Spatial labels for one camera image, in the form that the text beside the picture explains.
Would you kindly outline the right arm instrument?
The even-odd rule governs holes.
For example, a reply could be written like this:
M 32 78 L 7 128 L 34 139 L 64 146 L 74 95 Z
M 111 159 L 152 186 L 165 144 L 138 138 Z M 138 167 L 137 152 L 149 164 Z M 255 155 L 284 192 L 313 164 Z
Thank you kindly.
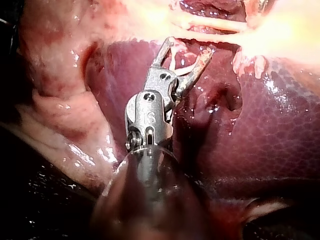
M 143 90 L 132 96 L 125 107 L 128 151 L 148 145 L 170 147 L 175 106 L 172 91 L 177 81 L 177 75 L 166 68 L 149 68 Z

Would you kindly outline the right arm instrument jaw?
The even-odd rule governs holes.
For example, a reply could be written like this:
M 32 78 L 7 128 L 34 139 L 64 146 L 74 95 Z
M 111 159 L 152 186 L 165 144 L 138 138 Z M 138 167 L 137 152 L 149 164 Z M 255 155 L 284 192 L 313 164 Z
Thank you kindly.
M 190 91 L 211 61 L 212 55 L 212 49 L 205 49 L 196 58 L 193 65 L 174 71 L 177 75 L 177 87 L 174 90 L 175 97 L 184 97 Z
M 170 50 L 171 47 L 174 46 L 174 38 L 172 36 L 167 37 L 163 44 L 161 45 L 156 57 L 153 59 L 152 62 L 152 67 L 161 67 L 162 62 L 165 59 L 168 51 Z

